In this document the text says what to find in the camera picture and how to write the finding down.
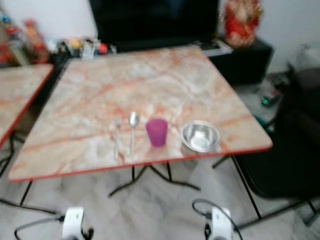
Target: tiled floor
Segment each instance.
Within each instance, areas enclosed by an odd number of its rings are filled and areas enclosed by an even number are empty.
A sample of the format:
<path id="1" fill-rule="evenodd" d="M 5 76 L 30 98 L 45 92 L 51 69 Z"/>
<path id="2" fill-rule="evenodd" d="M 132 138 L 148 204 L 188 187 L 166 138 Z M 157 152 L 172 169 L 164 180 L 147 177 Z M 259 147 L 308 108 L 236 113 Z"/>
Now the tiled floor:
<path id="1" fill-rule="evenodd" d="M 253 113 L 268 120 L 275 112 L 260 107 L 259 97 L 251 91 L 239 90 L 242 100 Z M 32 185 L 26 204 L 59 210 L 71 206 L 84 207 L 83 227 L 93 227 L 93 240 L 204 240 L 205 221 L 192 210 L 192 201 L 205 198 L 226 207 L 236 223 L 254 218 L 255 211 L 232 163 L 218 168 L 211 165 L 218 158 L 172 164 L 173 178 L 189 181 L 201 192 L 168 184 L 150 170 L 139 182 L 112 198 L 116 186 L 130 180 L 131 170 L 121 169 L 94 174 L 37 181 Z M 157 165 L 164 174 L 164 166 Z M 0 197 L 19 201 L 27 183 L 0 179 Z M 285 200 L 269 201 L 255 196 L 263 213 L 285 204 Z M 319 240 L 320 218 L 307 228 L 302 218 L 310 213 L 308 206 L 272 218 L 241 231 L 244 240 Z M 48 215 L 9 208 L 0 204 L 0 240 L 13 240 L 14 229 Z M 62 226 L 47 223 L 21 231 L 23 240 L 58 240 Z"/>

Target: steel bowl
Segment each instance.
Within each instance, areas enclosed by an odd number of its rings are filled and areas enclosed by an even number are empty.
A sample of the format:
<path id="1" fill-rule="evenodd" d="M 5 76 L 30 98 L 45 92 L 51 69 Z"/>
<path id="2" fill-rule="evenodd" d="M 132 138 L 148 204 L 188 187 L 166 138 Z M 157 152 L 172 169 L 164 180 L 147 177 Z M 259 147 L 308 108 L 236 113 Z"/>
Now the steel bowl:
<path id="1" fill-rule="evenodd" d="M 188 148 L 199 153 L 209 153 L 220 143 L 220 134 L 217 128 L 206 121 L 192 121 L 183 127 L 181 139 Z"/>

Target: red statue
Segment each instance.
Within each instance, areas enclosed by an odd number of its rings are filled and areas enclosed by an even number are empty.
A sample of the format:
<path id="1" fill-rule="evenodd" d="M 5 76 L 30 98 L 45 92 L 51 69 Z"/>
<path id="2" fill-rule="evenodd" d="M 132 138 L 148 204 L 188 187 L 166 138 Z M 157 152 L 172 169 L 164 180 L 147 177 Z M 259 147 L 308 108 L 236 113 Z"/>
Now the red statue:
<path id="1" fill-rule="evenodd" d="M 229 0 L 224 17 L 227 43 L 234 48 L 251 46 L 262 14 L 259 0 Z"/>

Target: marble table top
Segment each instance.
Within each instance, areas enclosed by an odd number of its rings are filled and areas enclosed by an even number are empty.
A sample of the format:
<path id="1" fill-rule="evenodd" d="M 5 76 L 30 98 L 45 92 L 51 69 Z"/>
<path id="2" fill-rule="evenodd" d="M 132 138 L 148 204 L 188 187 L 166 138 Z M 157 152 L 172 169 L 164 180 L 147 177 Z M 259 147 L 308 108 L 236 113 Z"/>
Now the marble table top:
<path id="1" fill-rule="evenodd" d="M 137 112 L 130 155 L 130 112 Z M 122 117 L 119 158 L 114 159 L 116 119 Z M 169 123 L 166 146 L 151 146 L 146 122 Z M 219 148 L 188 150 L 182 127 L 215 125 Z M 9 173 L 15 182 L 217 155 L 267 151 L 272 141 L 216 67 L 195 47 L 138 51 L 93 60 L 71 60 Z"/>
<path id="2" fill-rule="evenodd" d="M 0 69 L 0 147 L 37 96 L 52 69 L 51 64 Z"/>

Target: cable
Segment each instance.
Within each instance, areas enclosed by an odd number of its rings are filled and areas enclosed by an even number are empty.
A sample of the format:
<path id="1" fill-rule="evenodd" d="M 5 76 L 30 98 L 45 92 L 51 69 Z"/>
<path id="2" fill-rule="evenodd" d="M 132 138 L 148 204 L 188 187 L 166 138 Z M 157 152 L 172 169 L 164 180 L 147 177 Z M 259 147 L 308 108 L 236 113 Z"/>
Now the cable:
<path id="1" fill-rule="evenodd" d="M 39 211 L 39 212 L 52 214 L 52 215 L 60 214 L 60 212 L 56 212 L 54 210 L 50 210 L 50 209 L 46 209 L 46 208 L 37 208 L 37 207 L 34 207 L 34 206 L 19 205 L 17 203 L 12 202 L 12 201 L 5 200 L 3 198 L 0 198 L 0 203 L 8 205 L 10 207 L 14 207 L 14 208 L 34 210 L 34 211 Z"/>
<path id="2" fill-rule="evenodd" d="M 219 209 L 219 210 L 230 220 L 231 224 L 232 224 L 233 227 L 234 227 L 234 230 L 238 233 L 238 235 L 239 235 L 239 237 L 240 237 L 240 240 L 243 240 L 242 235 L 241 235 L 241 233 L 240 233 L 240 230 L 239 230 L 238 226 L 235 224 L 235 222 L 231 219 L 231 217 L 229 217 L 229 215 L 226 214 L 226 212 L 225 212 L 220 206 L 218 206 L 218 205 L 215 204 L 214 202 L 209 201 L 209 200 L 206 200 L 206 199 L 196 199 L 196 200 L 193 200 L 193 202 L 192 202 L 192 208 L 193 208 L 193 210 L 194 210 L 197 214 L 205 217 L 206 219 L 212 218 L 211 212 L 208 212 L 208 211 L 207 211 L 207 212 L 203 212 L 203 211 L 199 211 L 198 209 L 196 209 L 195 205 L 198 204 L 198 203 L 208 204 L 208 205 L 210 205 L 210 206 L 213 206 L 213 207 L 216 207 L 217 209 Z"/>
<path id="3" fill-rule="evenodd" d="M 56 217 L 50 217 L 50 218 L 45 218 L 45 219 L 41 219 L 38 221 L 34 221 L 34 222 L 30 222 L 27 223 L 25 225 L 19 226 L 14 230 L 14 236 L 16 240 L 22 240 L 19 235 L 18 232 L 20 230 L 26 229 L 26 228 L 30 228 L 34 225 L 38 225 L 38 224 L 45 224 L 45 223 L 49 223 L 49 222 L 53 222 L 53 221 L 59 221 L 60 223 L 63 223 L 63 221 L 65 220 L 65 216 L 56 216 Z"/>

